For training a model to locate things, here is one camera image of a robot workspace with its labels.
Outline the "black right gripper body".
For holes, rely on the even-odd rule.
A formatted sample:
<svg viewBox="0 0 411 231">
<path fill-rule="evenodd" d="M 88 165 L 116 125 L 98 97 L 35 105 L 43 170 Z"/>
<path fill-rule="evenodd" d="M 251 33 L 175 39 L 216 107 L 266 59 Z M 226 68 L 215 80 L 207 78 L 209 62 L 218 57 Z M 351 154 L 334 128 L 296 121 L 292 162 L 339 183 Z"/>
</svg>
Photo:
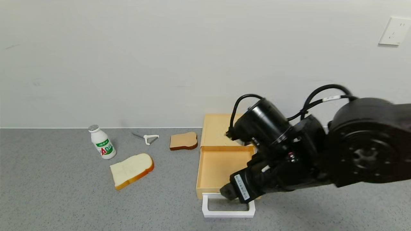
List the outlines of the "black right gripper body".
<svg viewBox="0 0 411 231">
<path fill-rule="evenodd" d="M 273 191 L 274 168 L 263 160 L 250 160 L 230 175 L 230 183 L 241 203 L 249 203 Z"/>
</svg>

